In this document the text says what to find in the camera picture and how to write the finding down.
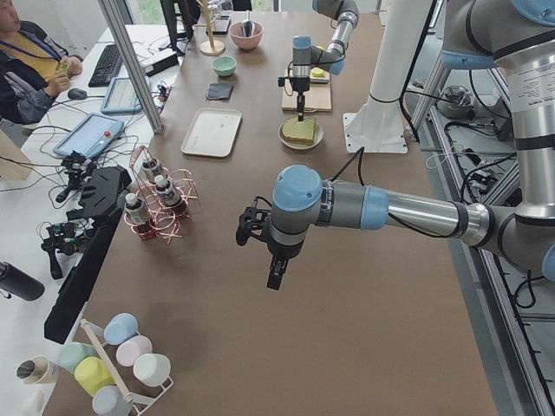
tablet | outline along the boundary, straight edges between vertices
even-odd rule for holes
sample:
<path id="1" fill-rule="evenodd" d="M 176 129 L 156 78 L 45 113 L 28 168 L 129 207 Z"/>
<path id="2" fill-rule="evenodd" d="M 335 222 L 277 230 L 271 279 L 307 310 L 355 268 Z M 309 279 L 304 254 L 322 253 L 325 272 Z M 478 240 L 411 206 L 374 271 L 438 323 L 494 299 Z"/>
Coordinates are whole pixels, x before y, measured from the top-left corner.
<path id="1" fill-rule="evenodd" d="M 110 81 L 108 91 L 101 106 L 101 113 L 107 115 L 136 114 L 142 109 L 129 78 L 115 77 Z"/>
<path id="2" fill-rule="evenodd" d="M 123 131 L 123 121 L 106 115 L 91 113 L 74 128 L 53 152 L 69 156 L 78 152 L 87 159 L 98 156 Z"/>

white tray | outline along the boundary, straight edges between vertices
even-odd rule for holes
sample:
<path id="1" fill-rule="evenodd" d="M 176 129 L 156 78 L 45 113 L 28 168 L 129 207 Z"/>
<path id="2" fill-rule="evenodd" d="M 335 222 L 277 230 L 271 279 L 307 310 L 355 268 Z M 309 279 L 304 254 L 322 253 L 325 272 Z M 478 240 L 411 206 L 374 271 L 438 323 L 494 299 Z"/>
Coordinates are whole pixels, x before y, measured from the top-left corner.
<path id="1" fill-rule="evenodd" d="M 200 108 L 181 144 L 181 152 L 224 158 L 232 152 L 241 113 L 221 108 Z"/>

brown tabletop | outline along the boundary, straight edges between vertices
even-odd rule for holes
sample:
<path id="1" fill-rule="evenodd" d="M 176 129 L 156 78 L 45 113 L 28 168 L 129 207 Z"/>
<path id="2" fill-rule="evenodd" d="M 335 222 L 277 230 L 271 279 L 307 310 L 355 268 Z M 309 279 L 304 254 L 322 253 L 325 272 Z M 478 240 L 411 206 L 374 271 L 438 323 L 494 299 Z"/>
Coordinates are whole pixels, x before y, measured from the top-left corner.
<path id="1" fill-rule="evenodd" d="M 233 20 L 244 18 L 237 14 Z M 493 415 L 447 243 L 412 231 L 312 227 L 290 261 L 282 289 L 267 289 L 271 256 L 235 244 L 238 215 L 255 195 L 271 196 L 292 164 L 333 175 L 349 158 L 342 116 L 366 101 L 382 39 L 379 19 L 362 16 L 343 74 L 332 80 L 333 111 L 317 114 L 323 142 L 308 152 L 283 146 L 277 78 L 294 35 L 327 44 L 330 20 L 317 14 L 252 13 L 264 25 L 251 52 L 219 36 L 238 60 L 229 102 L 206 101 L 214 58 L 199 52 L 197 30 L 164 110 L 152 153 L 170 169 L 193 172 L 201 204 L 182 221 L 182 239 L 142 242 L 120 224 L 85 310 L 105 325 L 120 313 L 139 320 L 155 353 L 172 362 L 174 387 L 151 415 Z M 232 154 L 192 158 L 181 142 L 200 107 L 243 115 Z M 430 196 L 418 147 L 406 155 L 369 154 L 367 183 Z M 356 167 L 344 179 L 356 181 Z M 84 340 L 82 331 L 78 339 Z M 122 372 L 126 380 L 132 376 Z M 132 390 L 135 382 L 129 383 Z M 90 397 L 64 373 L 46 415 L 92 414 Z"/>

white desk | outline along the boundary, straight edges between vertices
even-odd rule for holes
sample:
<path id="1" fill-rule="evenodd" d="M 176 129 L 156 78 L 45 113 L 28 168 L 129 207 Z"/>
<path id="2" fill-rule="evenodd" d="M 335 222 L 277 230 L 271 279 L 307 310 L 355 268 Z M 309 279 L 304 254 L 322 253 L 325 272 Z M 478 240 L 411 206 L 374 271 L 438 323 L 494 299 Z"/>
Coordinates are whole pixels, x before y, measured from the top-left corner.
<path id="1" fill-rule="evenodd" d="M 166 26 L 138 25 L 129 26 L 128 33 L 134 42 L 135 50 L 139 56 L 147 56 L 148 50 L 157 50 L 158 45 L 167 40 Z M 112 36 L 107 29 L 101 36 L 99 42 L 91 49 L 83 63 L 83 73 L 71 80 L 72 88 L 82 88 L 89 95 L 104 95 L 106 88 L 88 88 L 88 80 L 93 73 L 95 64 L 100 53 L 107 42 L 112 42 Z M 151 77 L 151 89 L 156 91 L 156 86 L 164 81 L 172 85 L 179 67 L 172 67 L 166 71 Z M 67 94 L 61 94 L 58 101 L 67 100 Z M 101 99 L 87 99 L 85 101 L 68 102 L 72 107 L 57 105 L 50 109 L 47 115 L 39 123 L 40 126 L 58 126 L 71 129 L 75 127 L 85 116 L 85 113 L 100 112 Z M 136 144 L 147 145 L 153 136 L 153 131 L 143 113 L 134 116 L 121 117 L 124 122 L 135 121 L 126 129 L 127 136 L 136 136 L 123 140 L 117 140 L 112 146 L 119 146 L 121 152 L 133 150 Z M 59 166 L 60 160 L 54 159 L 53 155 L 41 153 L 41 145 L 52 136 L 51 128 L 41 128 L 31 134 L 22 147 L 23 152 L 35 164 Z M 44 146 L 42 150 L 51 153 L 54 146 L 64 137 L 65 132 L 56 130 L 54 137 Z M 107 163 L 113 166 L 117 161 L 122 166 L 127 166 L 129 157 L 117 156 L 114 161 Z M 44 175 L 55 172 L 53 167 L 37 167 L 36 170 Z M 51 177 L 56 183 L 67 184 L 67 175 L 55 175 Z M 0 179 L 0 190 L 19 188 L 33 184 L 39 179 L 37 173 L 30 174 L 25 181 L 5 181 Z M 2 216 L 0 217 L 0 261 L 13 264 L 17 268 L 33 276 L 45 286 L 44 294 L 33 302 L 26 302 L 13 296 L 10 300 L 0 298 L 0 315 L 3 319 L 0 323 L 0 349 L 3 358 L 0 360 L 0 402 L 2 403 L 2 414 L 19 416 L 25 414 L 41 414 L 48 397 L 51 395 L 54 385 L 26 385 L 16 378 L 17 367 L 24 361 L 36 356 L 45 355 L 52 361 L 56 361 L 62 346 L 44 339 L 43 324 L 55 304 L 58 290 L 64 279 L 55 281 L 49 273 L 49 258 L 41 250 L 42 239 L 36 233 L 37 226 L 48 221 L 51 224 L 66 222 L 67 210 L 76 207 L 76 198 L 70 200 L 62 209 L 54 209 L 48 198 L 50 189 L 55 186 L 47 179 L 43 179 L 31 188 L 21 191 L 0 192 L 0 205 Z M 62 188 L 52 193 L 55 198 Z M 78 261 L 78 255 L 66 257 L 57 255 L 62 266 L 63 274 L 66 276 L 72 266 Z M 26 411 L 23 403 L 26 400 L 42 401 L 42 406 L 34 412 Z"/>

blue cup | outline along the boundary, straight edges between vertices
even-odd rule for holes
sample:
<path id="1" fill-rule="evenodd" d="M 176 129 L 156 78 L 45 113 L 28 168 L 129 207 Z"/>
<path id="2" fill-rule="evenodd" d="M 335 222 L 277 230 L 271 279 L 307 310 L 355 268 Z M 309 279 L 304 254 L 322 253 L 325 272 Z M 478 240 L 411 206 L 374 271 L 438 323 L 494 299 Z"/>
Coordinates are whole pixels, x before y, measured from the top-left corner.
<path id="1" fill-rule="evenodd" d="M 101 388 L 93 398 L 93 410 L 98 416 L 127 416 L 132 406 L 116 386 Z"/>
<path id="2" fill-rule="evenodd" d="M 137 335 L 138 329 L 137 318 L 124 312 L 114 316 L 112 321 L 104 328 L 104 340 L 110 345 L 120 345 Z"/>

